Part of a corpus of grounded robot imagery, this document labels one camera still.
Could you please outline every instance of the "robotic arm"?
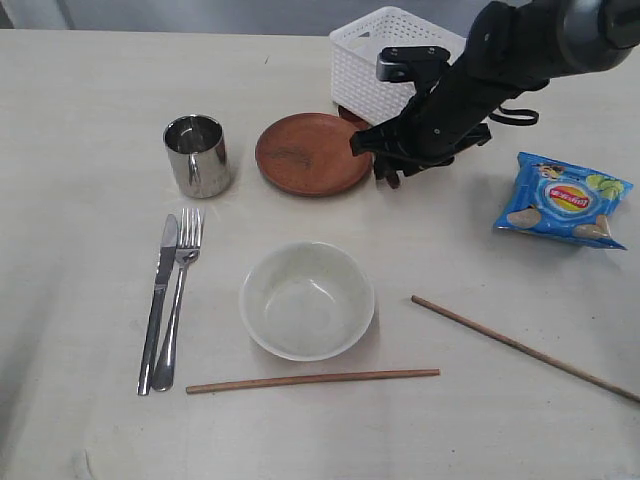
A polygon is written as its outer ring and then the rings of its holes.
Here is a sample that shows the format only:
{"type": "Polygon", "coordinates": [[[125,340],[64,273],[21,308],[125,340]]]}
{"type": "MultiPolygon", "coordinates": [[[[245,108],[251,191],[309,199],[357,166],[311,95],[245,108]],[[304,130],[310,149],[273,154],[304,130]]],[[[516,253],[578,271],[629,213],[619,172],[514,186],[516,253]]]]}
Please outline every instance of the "robotic arm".
{"type": "Polygon", "coordinates": [[[520,8],[493,1],[452,66],[439,47],[380,53],[378,79],[412,81],[416,95],[397,117],[354,134],[351,149],[374,152],[376,178],[397,188],[397,171],[410,176],[450,165],[460,151],[488,142],[482,121],[505,100],[540,90],[552,78],[609,70],[638,43],[640,0],[533,0],[520,8]]]}

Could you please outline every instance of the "chip bag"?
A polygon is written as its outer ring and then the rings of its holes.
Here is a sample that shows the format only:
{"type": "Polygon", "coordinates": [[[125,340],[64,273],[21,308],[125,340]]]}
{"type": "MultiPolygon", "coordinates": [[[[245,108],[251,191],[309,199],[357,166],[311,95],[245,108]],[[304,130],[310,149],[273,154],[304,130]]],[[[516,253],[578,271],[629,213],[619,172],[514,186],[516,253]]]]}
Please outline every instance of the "chip bag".
{"type": "Polygon", "coordinates": [[[515,193],[497,228],[595,248],[619,248],[607,217],[633,185],[590,168],[531,153],[518,154],[515,193]]]}

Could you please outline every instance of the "wooden chopstick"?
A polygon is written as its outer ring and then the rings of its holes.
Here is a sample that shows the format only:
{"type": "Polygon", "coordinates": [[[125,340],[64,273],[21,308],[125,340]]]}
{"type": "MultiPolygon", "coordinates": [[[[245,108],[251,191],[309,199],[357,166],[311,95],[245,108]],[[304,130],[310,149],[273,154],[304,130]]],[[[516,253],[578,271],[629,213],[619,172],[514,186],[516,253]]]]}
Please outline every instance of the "wooden chopstick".
{"type": "Polygon", "coordinates": [[[547,365],[551,365],[552,367],[559,368],[560,370],[570,375],[573,375],[575,377],[578,377],[582,380],[585,380],[589,383],[592,383],[597,387],[603,388],[611,393],[615,393],[616,395],[620,395],[621,397],[624,397],[633,402],[640,403],[640,396],[636,395],[635,393],[631,393],[628,390],[624,390],[616,385],[613,385],[605,380],[602,380],[601,378],[594,377],[590,373],[587,373],[584,370],[580,370],[579,368],[576,368],[573,365],[565,363],[561,360],[557,360],[545,353],[542,353],[538,350],[534,350],[531,347],[527,347],[526,345],[523,345],[522,343],[516,340],[513,340],[512,338],[502,335],[496,332],[495,330],[491,330],[490,328],[480,325],[479,323],[476,323],[472,320],[469,320],[468,318],[465,318],[462,315],[453,313],[451,310],[447,310],[446,308],[436,305],[435,303],[431,303],[428,300],[425,300],[424,298],[420,298],[416,295],[413,295],[411,297],[411,301],[413,303],[417,303],[422,307],[428,308],[429,310],[439,313],[440,315],[447,317],[453,320],[454,322],[458,322],[461,325],[464,325],[465,327],[469,327],[478,333],[486,335],[489,338],[493,338],[494,340],[497,340],[500,343],[504,343],[505,345],[511,348],[515,348],[519,352],[529,355],[530,357],[536,358],[541,362],[546,363],[547,365]]]}
{"type": "Polygon", "coordinates": [[[305,375],[301,377],[263,378],[259,380],[243,380],[240,382],[210,383],[187,387],[188,394],[214,393],[227,390],[243,390],[247,388],[282,387],[285,385],[301,385],[305,383],[355,382],[361,380],[385,380],[389,378],[437,377],[440,370],[387,370],[378,372],[331,373],[326,375],[305,375]]]}

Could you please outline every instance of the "butter knife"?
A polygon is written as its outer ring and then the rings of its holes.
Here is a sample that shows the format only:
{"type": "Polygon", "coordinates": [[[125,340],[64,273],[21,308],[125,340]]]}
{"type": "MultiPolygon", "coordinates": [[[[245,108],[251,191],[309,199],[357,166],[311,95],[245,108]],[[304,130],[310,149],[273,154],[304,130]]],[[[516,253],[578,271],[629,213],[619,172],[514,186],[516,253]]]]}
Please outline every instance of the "butter knife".
{"type": "Polygon", "coordinates": [[[171,277],[177,243],[178,221],[173,215],[168,215],[167,221],[164,224],[164,232],[162,233],[156,281],[153,286],[151,313],[149,314],[149,324],[147,326],[147,337],[144,341],[144,350],[142,351],[140,376],[138,377],[138,395],[149,395],[151,377],[153,376],[153,365],[155,364],[156,350],[158,348],[158,337],[160,336],[164,294],[167,291],[169,277],[171,277]]]}

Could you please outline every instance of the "table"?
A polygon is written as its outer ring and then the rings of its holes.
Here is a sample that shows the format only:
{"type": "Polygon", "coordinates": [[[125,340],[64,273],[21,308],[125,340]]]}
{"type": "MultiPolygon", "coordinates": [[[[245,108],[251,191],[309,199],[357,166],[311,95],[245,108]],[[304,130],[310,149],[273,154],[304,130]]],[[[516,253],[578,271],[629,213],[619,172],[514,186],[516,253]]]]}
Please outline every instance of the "table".
{"type": "Polygon", "coordinates": [[[0,477],[118,479],[601,479],[640,474],[640,410],[409,302],[424,296],[640,391],[640,194],[612,228],[629,251],[491,225],[519,150],[640,182],[640,57],[559,79],[518,103],[531,128],[449,168],[373,179],[324,200],[263,181],[259,134],[334,112],[326,38],[0,32],[0,477]],[[237,178],[206,209],[174,388],[140,398],[138,366],[164,217],[189,204],[161,133],[211,114],[237,178]],[[284,243],[334,243],[375,284],[378,317],[334,359],[254,345],[237,292],[284,243]],[[393,368],[439,378],[190,396],[213,381],[393,368]]]}

